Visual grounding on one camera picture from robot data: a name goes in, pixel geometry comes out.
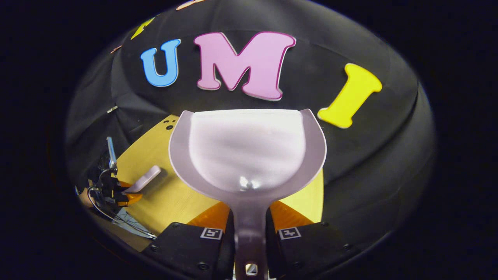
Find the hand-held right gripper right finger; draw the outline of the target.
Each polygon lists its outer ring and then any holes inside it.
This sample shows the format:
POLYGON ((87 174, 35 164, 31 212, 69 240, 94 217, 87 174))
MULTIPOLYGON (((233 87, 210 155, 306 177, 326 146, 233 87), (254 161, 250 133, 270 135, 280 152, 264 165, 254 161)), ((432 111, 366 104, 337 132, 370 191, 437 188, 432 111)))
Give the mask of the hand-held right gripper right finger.
POLYGON ((269 278, 318 280, 360 254, 328 222, 312 222, 281 201, 266 214, 269 278))

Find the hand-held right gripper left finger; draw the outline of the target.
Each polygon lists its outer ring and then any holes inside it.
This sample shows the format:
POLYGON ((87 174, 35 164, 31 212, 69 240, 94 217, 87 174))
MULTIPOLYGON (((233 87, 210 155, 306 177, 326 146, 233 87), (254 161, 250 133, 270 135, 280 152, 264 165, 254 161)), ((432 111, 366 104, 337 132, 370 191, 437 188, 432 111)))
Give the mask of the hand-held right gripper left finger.
POLYGON ((142 254, 166 269, 168 280, 231 280, 233 214, 219 202, 188 223, 173 222, 142 254))

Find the pale lilac small broom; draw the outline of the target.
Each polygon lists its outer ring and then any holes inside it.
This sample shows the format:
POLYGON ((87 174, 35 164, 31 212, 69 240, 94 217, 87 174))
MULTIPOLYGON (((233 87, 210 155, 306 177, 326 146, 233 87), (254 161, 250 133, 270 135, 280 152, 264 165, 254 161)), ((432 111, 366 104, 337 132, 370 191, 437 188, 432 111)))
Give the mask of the pale lilac small broom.
POLYGON ((162 173, 162 169, 159 166, 157 165, 152 166, 146 173, 144 173, 144 175, 142 175, 139 179, 137 179, 135 183, 133 183, 130 187, 126 188, 126 190, 123 190, 122 193, 126 194, 140 193, 160 173, 162 173))

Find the pale lilac dustpan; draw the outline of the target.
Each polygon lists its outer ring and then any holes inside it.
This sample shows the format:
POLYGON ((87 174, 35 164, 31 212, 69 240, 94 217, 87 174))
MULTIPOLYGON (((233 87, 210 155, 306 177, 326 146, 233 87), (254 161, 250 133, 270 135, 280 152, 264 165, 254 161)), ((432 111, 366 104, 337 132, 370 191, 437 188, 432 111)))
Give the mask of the pale lilac dustpan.
POLYGON ((237 280, 268 280, 267 210, 313 181, 326 154, 310 109, 185 110, 168 146, 176 175, 231 209, 237 280))

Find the wooden desktop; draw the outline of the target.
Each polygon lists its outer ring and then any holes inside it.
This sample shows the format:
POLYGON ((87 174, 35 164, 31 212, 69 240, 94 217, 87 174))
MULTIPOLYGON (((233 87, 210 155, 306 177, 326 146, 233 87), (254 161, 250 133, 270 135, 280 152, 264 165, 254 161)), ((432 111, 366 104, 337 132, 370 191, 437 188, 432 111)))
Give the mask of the wooden desktop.
MULTIPOLYGON (((117 158, 117 178, 124 186, 137 182, 153 166, 161 168, 160 174, 142 189, 142 198, 126 210, 154 234, 160 234, 173 222, 224 230, 229 207, 197 193, 172 169, 168 144, 177 120, 178 116, 168 115, 117 158)), ((323 181, 320 172, 304 189, 272 204, 275 231, 321 221, 323 181)))

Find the black backdrop cloth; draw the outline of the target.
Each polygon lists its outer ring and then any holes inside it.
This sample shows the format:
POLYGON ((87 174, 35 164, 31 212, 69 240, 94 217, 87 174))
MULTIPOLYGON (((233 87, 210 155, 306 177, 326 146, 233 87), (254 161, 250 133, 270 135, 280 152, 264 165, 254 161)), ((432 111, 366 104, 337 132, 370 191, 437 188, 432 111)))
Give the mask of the black backdrop cloth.
POLYGON ((353 63, 383 85, 341 129, 320 121, 327 139, 323 219, 368 246, 412 213, 436 154, 428 98, 409 64, 365 26, 309 0, 206 0, 159 14, 138 39, 116 41, 78 85, 68 111, 65 147, 70 179, 82 186, 106 136, 121 155, 169 115, 219 109, 310 109, 332 103, 353 63), (279 101, 197 86, 198 35, 222 32, 241 51, 259 32, 296 38, 285 55, 279 101))

